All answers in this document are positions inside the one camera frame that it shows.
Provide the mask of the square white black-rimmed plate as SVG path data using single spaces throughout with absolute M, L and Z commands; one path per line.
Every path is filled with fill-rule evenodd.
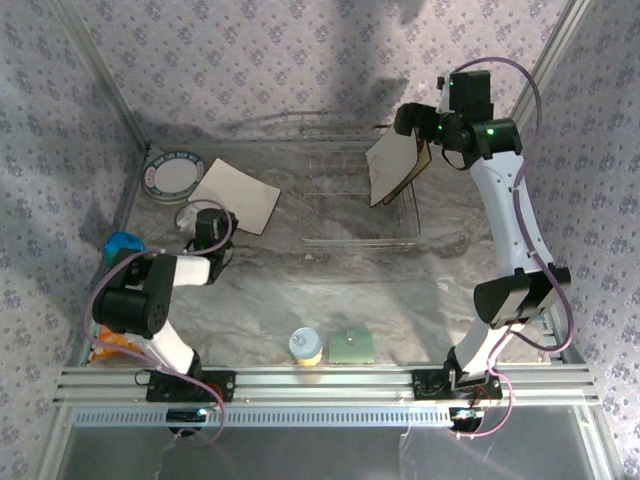
M 239 229 L 262 235 L 280 193 L 277 187 L 257 180 L 217 158 L 189 200 L 218 202 L 235 214 Z
M 418 163 L 415 132 L 398 134 L 391 126 L 365 153 L 370 179 L 370 206 L 380 203 Z

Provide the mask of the blue round object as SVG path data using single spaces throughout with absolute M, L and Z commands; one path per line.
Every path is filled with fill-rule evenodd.
M 116 261 L 116 256 L 121 250 L 142 251 L 144 249 L 144 242 L 136 235 L 125 231 L 116 231 L 104 245 L 104 261 L 107 266 L 111 266 Z

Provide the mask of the black controller board with LED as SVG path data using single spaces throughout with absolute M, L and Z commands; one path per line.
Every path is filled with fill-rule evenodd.
M 450 408 L 451 429 L 455 432 L 472 434 L 482 425 L 485 411 L 481 408 Z
M 168 423 L 202 424 L 208 420 L 209 410 L 206 408 L 173 408 L 165 416 Z

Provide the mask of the green square pad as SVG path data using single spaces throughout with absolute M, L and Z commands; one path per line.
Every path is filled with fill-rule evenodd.
M 372 364 L 375 361 L 373 336 L 366 327 L 332 332 L 328 348 L 331 364 Z

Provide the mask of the square floral plate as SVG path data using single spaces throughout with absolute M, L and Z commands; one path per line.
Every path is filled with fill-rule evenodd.
M 431 163 L 432 155 L 429 144 L 424 139 L 417 140 L 417 161 L 408 175 L 387 196 L 383 198 L 383 204 L 391 203 L 418 175 L 420 175 Z

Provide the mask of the aluminium front frame rail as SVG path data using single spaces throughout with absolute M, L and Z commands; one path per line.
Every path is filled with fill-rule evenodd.
M 599 397 L 584 364 L 501 364 L 517 406 L 596 405 Z M 53 402 L 71 406 L 133 406 L 145 400 L 150 374 L 137 368 L 69 367 Z M 239 367 L 236 405 L 395 405 L 414 400 L 411 373 L 399 366 Z

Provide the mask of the orange snack bag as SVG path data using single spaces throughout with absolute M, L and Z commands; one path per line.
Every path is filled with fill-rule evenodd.
M 131 359 L 130 355 L 115 349 L 114 346 L 135 352 L 138 355 L 143 355 L 143 352 L 135 342 L 131 341 L 123 334 L 113 332 L 106 326 L 100 327 L 98 340 L 102 343 L 109 344 L 109 347 L 93 346 L 88 357 L 90 363 L 125 357 Z

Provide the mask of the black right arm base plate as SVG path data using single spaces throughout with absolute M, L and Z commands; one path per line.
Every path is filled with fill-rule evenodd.
M 422 400 L 500 400 L 502 386 L 496 376 L 485 375 L 480 379 L 458 381 L 453 369 L 416 369 L 411 371 L 411 387 L 414 399 Z

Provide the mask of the yellow can with grey lid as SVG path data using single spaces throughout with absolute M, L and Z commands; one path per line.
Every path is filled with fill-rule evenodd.
M 301 366 L 311 367 L 320 363 L 323 355 L 323 340 L 310 327 L 295 330 L 289 338 L 289 351 Z

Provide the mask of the aluminium side frame rail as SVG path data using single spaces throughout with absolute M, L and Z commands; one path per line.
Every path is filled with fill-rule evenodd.
M 124 230 L 127 226 L 136 193 L 139 189 L 142 171 L 146 163 L 148 152 L 149 143 L 145 143 L 142 146 L 142 149 L 137 151 L 134 156 L 132 170 L 127 176 L 124 193 L 122 194 L 118 204 L 115 219 L 107 227 L 108 234 Z M 98 339 L 98 333 L 100 331 L 100 325 L 96 324 L 91 319 L 91 301 L 94 298 L 93 294 L 94 291 L 91 290 L 89 292 L 87 303 L 84 306 L 83 313 L 81 314 L 79 331 L 82 334 L 82 338 L 76 342 L 72 360 L 70 361 L 70 364 L 78 367 L 84 367 L 89 363 L 90 354 L 95 347 L 95 342 Z
M 505 152 L 495 154 L 483 166 L 488 171 L 487 184 L 492 187 L 485 207 L 496 244 L 498 267 L 511 273 L 521 269 L 525 275 L 540 274 L 549 288 L 543 297 L 547 305 L 542 310 L 547 311 L 560 303 L 567 322 L 565 338 L 553 347 L 536 343 L 521 332 L 515 332 L 513 336 L 539 351 L 559 354 L 574 339 L 575 319 L 565 284 L 551 269 L 554 259 L 543 240 L 533 211 L 525 180 L 528 162 L 520 154 Z

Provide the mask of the aluminium corner post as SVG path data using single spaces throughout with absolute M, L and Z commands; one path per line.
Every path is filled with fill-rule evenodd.
M 539 91 L 545 92 L 593 3 L 594 0 L 507 0 L 509 15 L 499 25 L 510 26 L 511 30 L 497 54 L 526 68 Z M 493 63 L 491 70 L 498 82 L 493 92 L 497 112 L 510 116 L 523 129 L 534 119 L 532 88 L 513 66 Z
M 48 1 L 127 136 L 140 152 L 146 152 L 148 143 L 73 1 Z

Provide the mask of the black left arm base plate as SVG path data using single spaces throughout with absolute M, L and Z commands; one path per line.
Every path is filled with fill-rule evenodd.
M 225 403 L 234 397 L 236 372 L 205 370 L 199 381 L 209 386 Z M 151 371 L 146 387 L 146 401 L 151 403 L 216 402 L 213 395 L 200 386 L 173 375 Z

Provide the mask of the round green-rimmed white plate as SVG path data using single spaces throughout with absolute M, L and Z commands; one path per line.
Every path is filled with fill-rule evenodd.
M 141 188 L 161 203 L 187 199 L 205 174 L 203 159 L 189 151 L 171 151 L 155 156 L 143 169 Z

